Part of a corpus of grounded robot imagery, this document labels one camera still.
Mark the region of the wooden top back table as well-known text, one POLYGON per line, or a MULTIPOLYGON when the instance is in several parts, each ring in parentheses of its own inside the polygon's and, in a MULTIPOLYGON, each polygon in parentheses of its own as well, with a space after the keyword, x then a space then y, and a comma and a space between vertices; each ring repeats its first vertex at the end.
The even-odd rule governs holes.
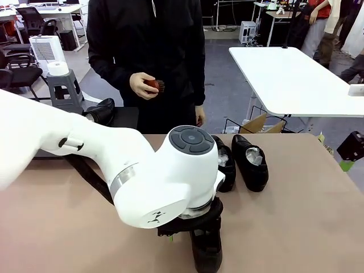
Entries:
POLYGON ((275 25, 275 23, 278 23, 277 20, 290 19, 293 22, 293 20, 300 13, 301 13, 300 11, 298 11, 298 12, 285 11, 284 13, 277 13, 276 11, 267 11, 266 14, 272 17, 272 23, 271 23, 270 32, 269 32, 269 35, 268 35, 268 40, 267 40, 266 47, 270 46, 274 25, 275 25))

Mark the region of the person's left forearm black sleeve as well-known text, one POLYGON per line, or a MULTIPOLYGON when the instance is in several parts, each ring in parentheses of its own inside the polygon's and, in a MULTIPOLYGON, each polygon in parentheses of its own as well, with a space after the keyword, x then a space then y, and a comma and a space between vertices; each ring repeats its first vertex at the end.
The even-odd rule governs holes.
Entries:
POLYGON ((205 101, 205 57, 196 60, 194 73, 195 105, 202 106, 205 101))

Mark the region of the black leather dress shoe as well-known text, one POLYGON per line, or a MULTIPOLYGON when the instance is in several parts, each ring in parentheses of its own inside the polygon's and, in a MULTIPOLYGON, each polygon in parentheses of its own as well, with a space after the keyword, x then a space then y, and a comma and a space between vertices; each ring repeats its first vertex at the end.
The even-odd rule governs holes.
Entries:
POLYGON ((112 98, 106 98, 96 106, 87 108, 82 115, 94 123, 107 126, 113 120, 114 113, 114 100, 112 98))
POLYGON ((189 233, 193 259, 198 273, 217 273, 222 263, 219 230, 194 230, 189 233))
POLYGON ((222 193, 230 192, 235 184, 236 166, 231 149, 215 135, 212 135, 218 149, 218 170, 225 175, 224 182, 218 191, 222 193))
POLYGON ((268 166, 263 150, 251 144, 245 137, 233 136, 231 151, 248 190, 261 192, 268 178, 268 166))

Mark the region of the person in red shirt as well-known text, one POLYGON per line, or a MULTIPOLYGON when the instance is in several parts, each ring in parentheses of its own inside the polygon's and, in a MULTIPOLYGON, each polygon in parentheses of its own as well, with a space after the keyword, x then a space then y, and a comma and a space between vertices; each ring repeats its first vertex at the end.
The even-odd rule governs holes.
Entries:
POLYGON ((308 0, 308 4, 312 11, 309 17, 309 30, 301 51, 312 59, 324 36, 324 29, 330 16, 331 5, 329 0, 308 0))

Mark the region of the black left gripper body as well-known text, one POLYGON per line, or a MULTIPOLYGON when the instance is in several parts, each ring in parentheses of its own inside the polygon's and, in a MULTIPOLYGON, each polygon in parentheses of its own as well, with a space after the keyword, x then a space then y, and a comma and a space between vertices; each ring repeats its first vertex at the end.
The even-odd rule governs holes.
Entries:
POLYGON ((177 224, 165 224, 157 228, 158 237, 170 237, 179 232, 184 232, 184 228, 177 224))

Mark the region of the person in cream top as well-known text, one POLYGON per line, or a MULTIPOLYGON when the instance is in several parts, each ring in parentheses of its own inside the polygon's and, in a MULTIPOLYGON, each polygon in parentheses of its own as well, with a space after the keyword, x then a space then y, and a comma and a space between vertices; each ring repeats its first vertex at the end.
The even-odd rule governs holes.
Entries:
POLYGON ((327 69, 334 50, 334 40, 350 11, 351 0, 328 0, 328 3, 330 14, 325 25, 324 36, 318 46, 319 63, 327 69))

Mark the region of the red wooden shoe brush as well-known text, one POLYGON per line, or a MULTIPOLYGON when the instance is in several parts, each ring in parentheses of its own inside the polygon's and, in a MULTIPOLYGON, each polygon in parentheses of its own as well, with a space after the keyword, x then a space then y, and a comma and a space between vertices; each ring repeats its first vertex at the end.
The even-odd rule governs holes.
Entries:
POLYGON ((144 80, 144 83, 148 86, 156 88, 159 93, 163 93, 165 89, 165 84, 162 80, 144 80))

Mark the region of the person's right forearm black sleeve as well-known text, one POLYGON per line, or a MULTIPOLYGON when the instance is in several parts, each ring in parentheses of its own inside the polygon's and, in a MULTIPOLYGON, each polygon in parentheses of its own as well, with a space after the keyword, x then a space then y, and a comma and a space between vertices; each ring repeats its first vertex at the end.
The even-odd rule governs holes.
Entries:
POLYGON ((132 72, 114 63, 112 57, 89 49, 89 64, 103 80, 120 92, 130 89, 132 72))

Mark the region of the person's right hand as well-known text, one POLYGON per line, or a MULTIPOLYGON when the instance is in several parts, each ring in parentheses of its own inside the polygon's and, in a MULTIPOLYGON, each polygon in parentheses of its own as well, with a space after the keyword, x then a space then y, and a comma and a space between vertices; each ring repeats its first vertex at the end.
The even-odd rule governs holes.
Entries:
POLYGON ((130 88, 137 96, 145 100, 150 100, 158 95, 159 90, 145 84, 144 82, 146 80, 153 81, 155 78, 144 72, 133 73, 130 76, 129 84, 130 88))

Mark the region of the white office desk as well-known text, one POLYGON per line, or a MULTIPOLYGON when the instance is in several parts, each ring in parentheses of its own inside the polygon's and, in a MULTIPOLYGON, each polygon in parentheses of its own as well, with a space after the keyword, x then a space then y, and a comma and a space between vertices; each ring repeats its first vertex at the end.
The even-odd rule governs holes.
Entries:
MULTIPOLYGON (((43 18, 46 19, 56 19, 62 22, 63 28, 65 30, 72 30, 74 39, 77 44, 77 48, 74 49, 74 52, 81 50, 87 43, 87 37, 84 40, 80 41, 78 32, 76 30, 75 25, 73 24, 72 15, 73 14, 80 14, 81 17, 81 25, 83 27, 84 35, 86 35, 86 23, 87 23, 87 16, 84 15, 83 11, 88 6, 88 2, 85 5, 76 4, 70 6, 58 6, 53 10, 40 10, 39 13, 43 18)), ((24 41, 22 39, 21 33, 19 31, 19 27, 17 22, 19 21, 20 14, 16 11, 14 5, 11 5, 9 8, 5 8, 3 11, 0 11, 0 22, 11 22, 14 25, 14 28, 18 34, 18 38, 20 42, 23 44, 24 41)))

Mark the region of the grey plastic stool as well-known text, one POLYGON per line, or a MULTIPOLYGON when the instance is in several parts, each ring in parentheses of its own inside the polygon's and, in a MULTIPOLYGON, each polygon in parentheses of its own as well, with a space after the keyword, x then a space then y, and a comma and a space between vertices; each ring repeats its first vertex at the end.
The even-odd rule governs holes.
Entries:
POLYGON ((70 113, 83 113, 84 96, 72 69, 60 76, 48 73, 47 84, 53 107, 70 113))

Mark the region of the white computer case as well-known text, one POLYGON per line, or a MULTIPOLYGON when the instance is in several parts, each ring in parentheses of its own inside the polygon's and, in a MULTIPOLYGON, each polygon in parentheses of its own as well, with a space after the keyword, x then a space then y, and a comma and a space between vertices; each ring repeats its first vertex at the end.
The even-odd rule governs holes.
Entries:
POLYGON ((256 23, 253 21, 242 21, 239 31, 239 42, 248 44, 254 37, 256 31, 256 23))

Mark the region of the person's black jacket torso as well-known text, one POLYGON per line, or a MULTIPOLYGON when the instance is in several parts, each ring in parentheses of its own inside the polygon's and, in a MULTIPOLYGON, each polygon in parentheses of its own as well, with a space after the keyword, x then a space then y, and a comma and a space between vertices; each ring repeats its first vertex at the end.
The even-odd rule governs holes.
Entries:
POLYGON ((86 36, 89 49, 164 82, 150 100, 117 90, 125 107, 138 109, 141 133, 196 126, 195 65, 205 57, 200 0, 89 0, 86 36))

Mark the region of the black office chair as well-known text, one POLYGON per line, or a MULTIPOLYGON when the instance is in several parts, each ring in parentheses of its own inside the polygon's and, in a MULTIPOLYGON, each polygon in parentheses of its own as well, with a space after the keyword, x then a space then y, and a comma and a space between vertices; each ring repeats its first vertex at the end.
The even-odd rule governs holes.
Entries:
POLYGON ((35 7, 20 7, 16 11, 23 19, 24 28, 29 37, 32 36, 58 36, 57 21, 44 20, 35 7))
POLYGON ((32 100, 49 100, 48 97, 38 97, 32 85, 41 78, 46 85, 43 70, 36 65, 31 65, 32 56, 29 53, 15 53, 6 56, 0 49, 0 89, 10 91, 14 88, 28 87, 32 100))

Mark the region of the white air purifier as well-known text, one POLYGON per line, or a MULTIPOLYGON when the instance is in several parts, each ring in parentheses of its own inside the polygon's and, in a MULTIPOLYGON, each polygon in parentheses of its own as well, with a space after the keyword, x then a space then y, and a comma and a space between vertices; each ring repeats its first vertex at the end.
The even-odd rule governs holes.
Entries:
POLYGON ((43 72, 47 73, 48 63, 65 61, 63 49, 58 36, 42 35, 29 38, 36 61, 43 72))

